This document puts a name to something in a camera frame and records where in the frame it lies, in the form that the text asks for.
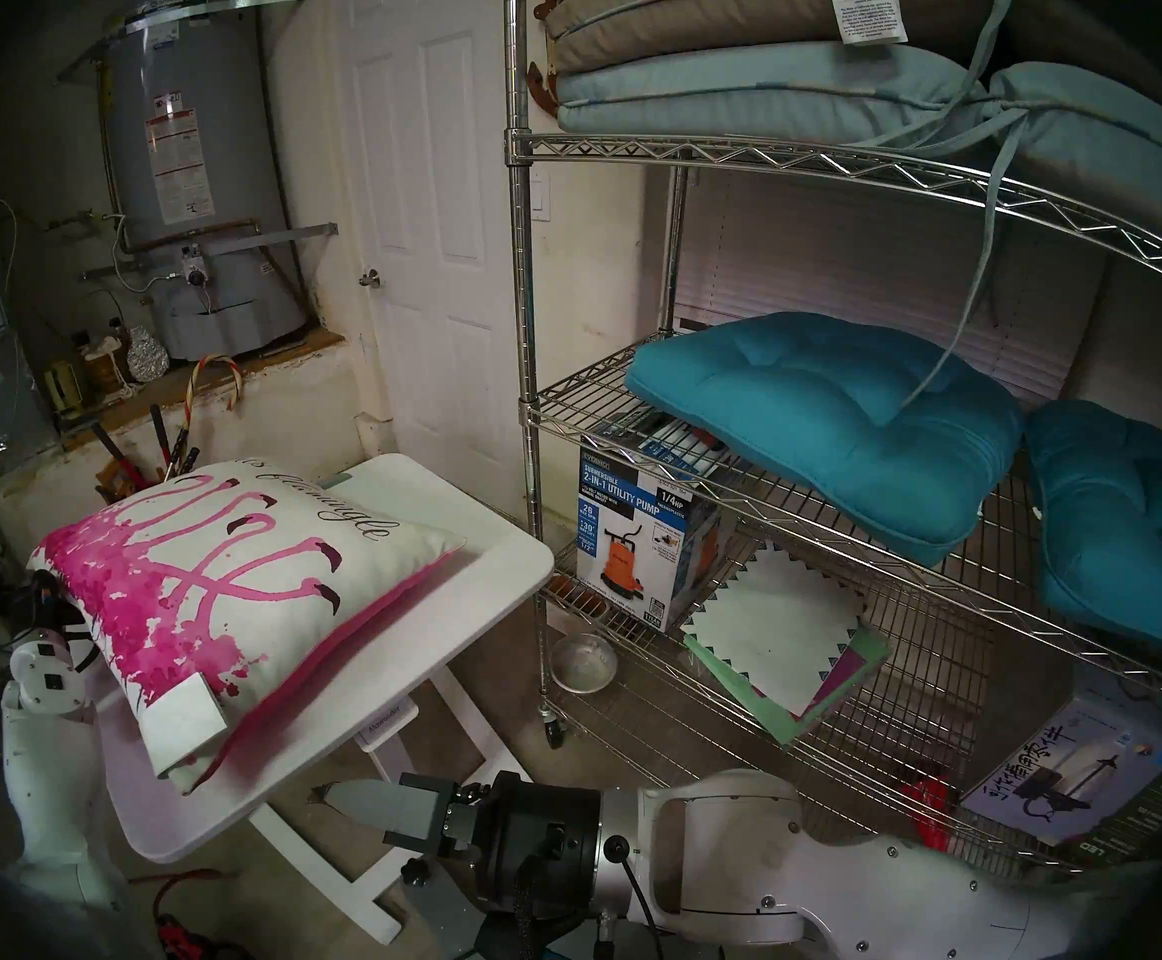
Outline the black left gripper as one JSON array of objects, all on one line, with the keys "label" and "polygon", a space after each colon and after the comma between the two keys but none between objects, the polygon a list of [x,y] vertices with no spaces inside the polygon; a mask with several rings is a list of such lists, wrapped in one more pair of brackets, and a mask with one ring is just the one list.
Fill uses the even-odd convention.
[{"label": "black left gripper", "polygon": [[[100,649],[85,629],[79,609],[69,603],[59,580],[50,571],[33,571],[27,586],[10,594],[9,650],[28,640],[59,639],[67,650],[77,671],[88,669],[96,662]],[[88,644],[83,658],[74,658],[71,645]]]}]

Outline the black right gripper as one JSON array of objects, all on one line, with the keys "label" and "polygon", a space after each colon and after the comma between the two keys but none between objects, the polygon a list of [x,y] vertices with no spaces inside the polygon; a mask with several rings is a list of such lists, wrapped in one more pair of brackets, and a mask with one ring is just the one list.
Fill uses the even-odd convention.
[{"label": "black right gripper", "polygon": [[473,896],[488,912],[519,908],[532,919],[555,919],[590,909],[602,790],[501,771],[492,783],[459,790],[418,774],[344,779],[313,787],[309,800],[382,831],[392,848],[468,864]]}]

